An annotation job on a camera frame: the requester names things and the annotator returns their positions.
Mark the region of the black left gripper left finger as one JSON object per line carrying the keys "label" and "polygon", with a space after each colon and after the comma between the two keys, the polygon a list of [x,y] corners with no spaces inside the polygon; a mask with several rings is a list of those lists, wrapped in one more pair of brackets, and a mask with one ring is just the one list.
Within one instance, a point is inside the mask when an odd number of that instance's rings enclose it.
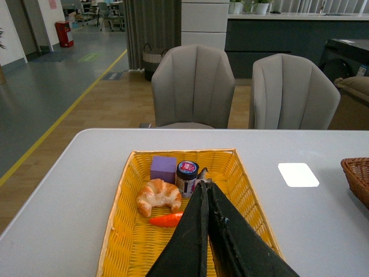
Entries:
{"label": "black left gripper left finger", "polygon": [[207,276],[209,199],[204,181],[147,276]]}

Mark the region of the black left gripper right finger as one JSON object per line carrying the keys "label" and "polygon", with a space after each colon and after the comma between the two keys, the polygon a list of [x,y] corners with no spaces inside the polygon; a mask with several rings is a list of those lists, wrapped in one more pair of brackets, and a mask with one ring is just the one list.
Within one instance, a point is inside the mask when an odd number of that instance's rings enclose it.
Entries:
{"label": "black left gripper right finger", "polygon": [[298,276],[214,183],[206,184],[209,240],[217,276]]}

